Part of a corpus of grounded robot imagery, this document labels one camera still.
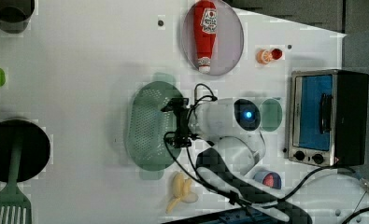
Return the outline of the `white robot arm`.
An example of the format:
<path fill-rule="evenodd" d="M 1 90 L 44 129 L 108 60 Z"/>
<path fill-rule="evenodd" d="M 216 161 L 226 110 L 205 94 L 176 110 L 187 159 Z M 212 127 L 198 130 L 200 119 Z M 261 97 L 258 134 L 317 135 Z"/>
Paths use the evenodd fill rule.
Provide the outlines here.
<path fill-rule="evenodd" d="M 257 187 L 246 174 L 263 158 L 266 144 L 259 127 L 262 113 L 250 99 L 212 99 L 194 105 L 187 98 L 173 98 L 161 111 L 176 117 L 176 129 L 164 135 L 168 148 L 188 149 L 192 141 L 204 140 L 210 147 L 190 160 L 193 180 L 226 197 L 231 204 L 274 209 L 286 215 L 282 224 L 313 224 L 301 207 Z"/>

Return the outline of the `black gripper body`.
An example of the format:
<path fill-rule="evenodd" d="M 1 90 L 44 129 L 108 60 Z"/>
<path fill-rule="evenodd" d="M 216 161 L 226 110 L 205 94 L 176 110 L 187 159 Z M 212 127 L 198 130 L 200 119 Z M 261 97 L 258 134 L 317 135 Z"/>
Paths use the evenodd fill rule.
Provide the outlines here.
<path fill-rule="evenodd" d="M 190 112 L 189 108 L 186 108 L 185 110 L 181 110 L 181 111 L 174 111 L 174 114 L 175 114 L 176 119 L 177 119 L 177 129 L 176 129 L 175 133 L 180 134 L 180 135 L 190 136 L 191 131 L 190 131 L 189 126 L 188 126 L 189 112 Z"/>

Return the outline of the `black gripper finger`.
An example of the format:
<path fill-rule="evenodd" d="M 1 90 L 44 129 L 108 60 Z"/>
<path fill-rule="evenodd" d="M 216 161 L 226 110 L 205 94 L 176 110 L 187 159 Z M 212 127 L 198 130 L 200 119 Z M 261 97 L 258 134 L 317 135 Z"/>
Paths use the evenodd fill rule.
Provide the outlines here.
<path fill-rule="evenodd" d="M 192 141 L 187 135 L 180 135 L 175 132 L 168 132 L 164 135 L 163 140 L 174 148 L 190 147 Z"/>
<path fill-rule="evenodd" d="M 187 108 L 188 98 L 172 98 L 162 109 L 162 112 L 181 111 Z"/>

